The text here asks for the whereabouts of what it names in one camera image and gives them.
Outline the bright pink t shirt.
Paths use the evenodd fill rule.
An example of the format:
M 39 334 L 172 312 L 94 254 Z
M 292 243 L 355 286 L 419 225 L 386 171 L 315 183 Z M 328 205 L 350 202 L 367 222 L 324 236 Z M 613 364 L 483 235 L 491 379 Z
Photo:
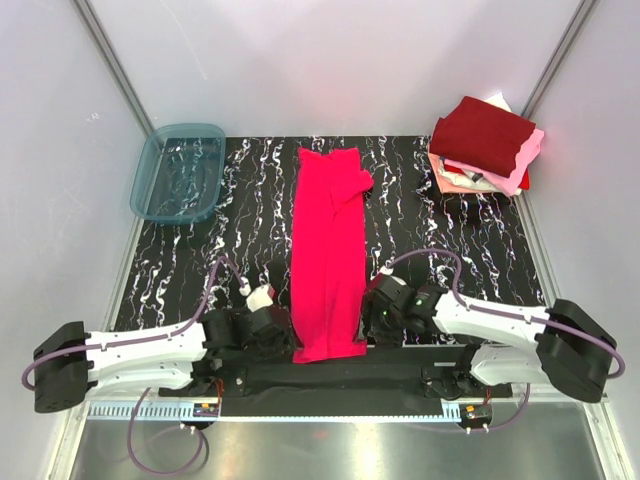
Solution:
M 356 148 L 299 150 L 291 258 L 296 364 L 361 356 L 366 287 L 364 194 L 374 181 Z

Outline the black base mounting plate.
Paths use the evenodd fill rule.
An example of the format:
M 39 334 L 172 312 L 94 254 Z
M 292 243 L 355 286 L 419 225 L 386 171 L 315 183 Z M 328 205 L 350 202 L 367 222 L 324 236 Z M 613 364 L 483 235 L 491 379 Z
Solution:
M 396 417 L 439 415 L 443 401 L 509 398 L 506 384 L 486 387 L 468 368 L 472 345 L 370 348 L 348 359 L 294 364 L 198 362 L 191 382 L 165 398 L 213 398 L 224 417 Z

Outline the red folded shirt bottom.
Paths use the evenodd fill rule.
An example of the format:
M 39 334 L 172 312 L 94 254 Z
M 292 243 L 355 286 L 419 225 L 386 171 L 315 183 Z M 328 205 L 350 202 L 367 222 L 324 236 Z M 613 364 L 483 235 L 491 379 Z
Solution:
M 530 176 L 529 176 L 528 169 L 524 171 L 524 174 L 519 183 L 518 189 L 523 191 L 528 191 L 530 189 Z

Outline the translucent blue plastic basin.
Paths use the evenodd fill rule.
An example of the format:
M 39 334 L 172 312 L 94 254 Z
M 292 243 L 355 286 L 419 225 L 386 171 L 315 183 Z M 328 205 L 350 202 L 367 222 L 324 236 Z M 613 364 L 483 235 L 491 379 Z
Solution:
M 161 225 L 189 225 L 211 217 L 221 191 L 226 135 L 207 123 L 155 130 L 142 148 L 130 208 Z

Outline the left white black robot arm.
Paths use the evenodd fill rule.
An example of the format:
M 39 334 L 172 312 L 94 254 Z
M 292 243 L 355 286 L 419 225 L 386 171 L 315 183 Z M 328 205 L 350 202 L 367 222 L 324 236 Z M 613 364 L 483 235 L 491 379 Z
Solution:
M 250 363 L 287 360 L 297 346 L 287 310 L 271 305 L 214 310 L 193 323 L 126 332 L 58 328 L 23 374 L 39 414 L 94 396 L 157 390 L 162 397 L 221 394 Z

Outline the peach folded shirt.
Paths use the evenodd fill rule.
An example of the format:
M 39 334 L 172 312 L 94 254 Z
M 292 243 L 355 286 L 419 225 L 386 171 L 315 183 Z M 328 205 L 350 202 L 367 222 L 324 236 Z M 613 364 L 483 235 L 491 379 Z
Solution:
M 489 185 L 473 182 L 464 173 L 447 171 L 439 156 L 429 153 L 428 158 L 441 193 L 484 194 L 494 192 Z

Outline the light pink folded shirt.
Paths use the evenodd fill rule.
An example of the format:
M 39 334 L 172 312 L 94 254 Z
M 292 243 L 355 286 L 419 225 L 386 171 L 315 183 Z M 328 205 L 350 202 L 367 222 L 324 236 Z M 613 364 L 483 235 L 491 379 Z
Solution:
M 528 166 L 540 153 L 541 143 L 545 133 L 540 129 L 535 129 L 531 136 L 521 145 L 520 151 L 515 156 L 515 169 L 508 177 L 481 170 L 477 167 L 470 167 L 460 162 L 446 160 L 444 165 L 457 168 L 460 172 L 469 172 L 474 175 L 481 175 L 484 180 L 497 188 L 507 196 L 513 196 L 520 189 L 520 184 L 527 172 Z

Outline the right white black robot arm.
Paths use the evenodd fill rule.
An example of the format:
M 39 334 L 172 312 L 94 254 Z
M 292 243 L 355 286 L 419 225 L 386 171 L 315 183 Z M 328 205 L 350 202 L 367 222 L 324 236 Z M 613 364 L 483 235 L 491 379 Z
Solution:
M 380 347 L 399 347 L 413 333 L 480 339 L 458 360 L 436 360 L 423 381 L 446 400 L 482 396 L 495 386 L 548 384 L 585 403 L 598 403 L 610 378 L 617 344 L 568 300 L 550 308 L 500 305 L 425 284 L 378 275 L 363 300 L 365 334 Z

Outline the dark red folded shirt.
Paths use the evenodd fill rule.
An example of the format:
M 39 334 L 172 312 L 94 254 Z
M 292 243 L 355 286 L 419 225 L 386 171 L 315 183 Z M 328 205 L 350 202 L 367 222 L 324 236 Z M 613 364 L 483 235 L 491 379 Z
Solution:
M 536 124 L 474 97 L 465 96 L 434 128 L 430 152 L 509 177 L 516 156 Z

